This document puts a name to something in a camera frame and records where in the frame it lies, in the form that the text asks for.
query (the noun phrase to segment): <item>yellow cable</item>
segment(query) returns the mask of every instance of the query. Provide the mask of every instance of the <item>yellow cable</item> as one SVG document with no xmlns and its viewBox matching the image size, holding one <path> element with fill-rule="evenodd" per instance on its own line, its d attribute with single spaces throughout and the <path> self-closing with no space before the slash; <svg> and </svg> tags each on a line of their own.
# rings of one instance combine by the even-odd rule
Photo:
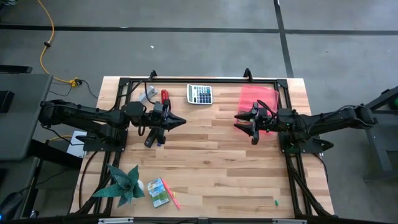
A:
<svg viewBox="0 0 398 224">
<path fill-rule="evenodd" d="M 50 13 L 49 13 L 48 10 L 44 7 L 43 3 L 42 3 L 40 0 L 37 0 L 37 2 L 42 6 L 43 10 L 44 10 L 45 13 L 47 14 L 47 17 L 49 18 L 49 20 L 50 20 L 50 22 L 51 22 L 51 30 L 52 30 L 52 31 L 51 31 L 51 37 L 49 38 L 49 41 L 47 41 L 47 43 L 50 45 L 51 42 L 52 42 L 52 39 L 54 38 L 54 33 L 55 33 L 54 23 L 53 23 L 53 21 L 52 21 L 52 18 L 51 18 L 51 16 L 50 16 Z M 48 49 L 48 46 L 47 46 L 47 45 L 44 46 L 44 49 L 43 49 L 43 51 L 42 51 L 42 54 L 40 55 L 40 65 L 42 66 L 42 68 L 43 68 L 43 70 L 44 70 L 45 73 L 50 74 L 49 71 L 47 71 L 47 69 L 44 67 L 44 64 L 43 64 L 43 57 L 44 57 L 44 54 L 45 54 L 45 52 L 47 51 L 47 49 Z M 72 87 L 76 87 L 76 86 L 77 86 L 77 82 L 75 81 L 76 78 L 74 78 L 74 79 L 72 79 L 72 80 L 62 80 L 62 79 L 60 79 L 60 78 L 54 77 L 54 79 L 55 79 L 56 81 L 59 81 L 59 82 L 69 83 L 69 84 L 71 84 Z"/>
<path fill-rule="evenodd" d="M 72 136 L 61 136 L 61 137 L 63 137 L 63 138 L 72 138 Z M 55 137 L 55 138 L 49 139 L 49 141 L 54 141 L 54 140 L 57 140 L 57 139 L 60 139 L 60 137 Z"/>
</svg>

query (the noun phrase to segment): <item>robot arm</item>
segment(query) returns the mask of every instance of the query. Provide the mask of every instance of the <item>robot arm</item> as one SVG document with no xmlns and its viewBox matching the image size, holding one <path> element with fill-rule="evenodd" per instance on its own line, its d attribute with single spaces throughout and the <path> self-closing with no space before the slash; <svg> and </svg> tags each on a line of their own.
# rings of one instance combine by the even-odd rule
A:
<svg viewBox="0 0 398 224">
<path fill-rule="evenodd" d="M 43 101 L 41 107 L 39 121 L 42 126 L 49 128 L 51 125 L 66 124 L 90 133 L 87 136 L 79 136 L 79 140 L 83 142 L 97 141 L 116 146 L 126 143 L 130 123 L 139 127 L 140 135 L 144 134 L 145 127 L 170 131 L 186 123 L 184 119 L 169 111 L 170 101 L 165 101 L 164 105 L 156 102 L 154 109 L 149 112 L 146 112 L 147 108 L 138 101 L 126 104 L 120 110 L 111 111 L 63 100 Z"/>
<path fill-rule="evenodd" d="M 308 116 L 298 114 L 292 109 L 279 109 L 275 113 L 260 100 L 253 103 L 249 112 L 238 114 L 235 118 L 250 121 L 249 124 L 234 125 L 249 136 L 253 136 L 252 144 L 258 143 L 259 130 L 288 132 L 290 141 L 297 142 L 330 131 L 343 128 L 364 129 L 377 123 L 372 111 L 363 105 L 344 106 L 334 112 Z"/>
</svg>

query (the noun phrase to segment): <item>red pencil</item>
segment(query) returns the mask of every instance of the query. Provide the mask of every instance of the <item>red pencil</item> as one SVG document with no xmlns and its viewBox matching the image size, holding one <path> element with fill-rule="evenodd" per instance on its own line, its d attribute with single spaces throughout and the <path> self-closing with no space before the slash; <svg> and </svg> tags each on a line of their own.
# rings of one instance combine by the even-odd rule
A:
<svg viewBox="0 0 398 224">
<path fill-rule="evenodd" d="M 175 199 L 175 197 L 173 196 L 173 193 L 171 192 L 171 190 L 169 189 L 169 186 L 166 184 L 166 181 L 164 181 L 163 178 L 162 178 L 162 182 L 163 182 L 163 185 L 166 188 L 167 192 L 169 193 L 170 197 L 173 199 L 173 202 L 175 203 L 177 208 L 180 210 L 180 205 L 178 204 L 177 199 Z"/>
</svg>

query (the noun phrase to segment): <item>plant leaf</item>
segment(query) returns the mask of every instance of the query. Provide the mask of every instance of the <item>plant leaf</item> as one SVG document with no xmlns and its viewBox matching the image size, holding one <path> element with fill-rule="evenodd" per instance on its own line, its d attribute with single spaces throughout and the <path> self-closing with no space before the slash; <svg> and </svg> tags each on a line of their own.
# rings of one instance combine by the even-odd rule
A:
<svg viewBox="0 0 398 224">
<path fill-rule="evenodd" d="M 132 189 L 124 190 L 123 196 L 127 199 L 127 202 L 131 203 L 131 200 L 132 200 Z"/>
<path fill-rule="evenodd" d="M 118 208 L 124 205 L 127 202 L 127 199 L 122 195 L 119 200 Z"/>
<path fill-rule="evenodd" d="M 135 186 L 139 179 L 138 165 L 136 165 L 133 169 L 130 170 L 128 176 L 130 178 L 131 184 Z"/>
<path fill-rule="evenodd" d="M 120 185 L 120 187 L 123 189 L 130 189 L 132 187 L 129 177 L 122 170 L 109 164 L 107 165 L 109 171 L 111 172 L 111 176 L 113 177 L 114 181 Z"/>
<path fill-rule="evenodd" d="M 123 195 L 123 188 L 118 184 L 112 184 L 109 187 L 105 187 L 93 194 L 93 197 L 117 197 Z"/>
<path fill-rule="evenodd" d="M 135 198 L 145 197 L 144 192 L 141 190 L 141 188 L 139 188 L 138 184 L 134 186 L 132 194 Z"/>
</svg>

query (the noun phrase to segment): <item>wooden tabletop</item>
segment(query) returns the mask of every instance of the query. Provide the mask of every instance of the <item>wooden tabletop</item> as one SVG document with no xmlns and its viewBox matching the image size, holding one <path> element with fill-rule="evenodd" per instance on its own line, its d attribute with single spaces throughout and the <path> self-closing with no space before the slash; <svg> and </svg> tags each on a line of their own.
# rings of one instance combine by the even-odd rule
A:
<svg viewBox="0 0 398 224">
<path fill-rule="evenodd" d="M 104 77 L 97 107 L 110 109 L 114 105 L 119 78 Z M 299 113 L 310 114 L 304 80 L 287 80 L 292 107 Z M 186 119 L 187 123 L 166 133 L 165 145 L 158 147 L 155 142 L 151 148 L 144 146 L 149 130 L 140 137 L 137 128 L 129 127 L 127 146 L 122 153 L 119 168 L 127 173 L 139 165 L 139 175 L 145 185 L 146 196 L 119 208 L 119 197 L 115 198 L 112 216 L 294 217 L 286 161 L 280 153 L 277 135 L 261 134 L 259 144 L 252 146 L 251 138 L 233 126 L 242 84 L 209 83 L 213 89 L 214 102 L 210 106 L 189 104 L 186 83 L 150 85 L 159 92 L 153 100 L 160 100 L 161 90 L 166 89 L 169 92 L 173 114 Z M 271 85 L 260 86 L 273 89 Z M 131 100 L 136 101 L 143 92 L 142 84 L 134 91 Z M 148 102 L 146 106 L 148 110 L 153 107 Z M 83 172 L 89 156 L 90 154 L 85 156 L 80 173 Z M 103 152 L 97 153 L 88 166 L 82 190 L 83 203 L 98 185 L 103 157 Z M 333 213 L 323 164 L 311 154 L 303 155 L 303 164 L 308 188 L 326 211 Z M 80 177 L 81 175 L 71 212 L 78 210 Z M 159 177 L 165 179 L 175 192 L 181 210 L 177 210 L 172 201 L 154 208 L 147 191 L 147 183 Z M 300 191 L 298 195 L 300 208 L 304 212 Z M 278 200 L 279 206 L 275 205 L 274 200 Z"/>
</svg>

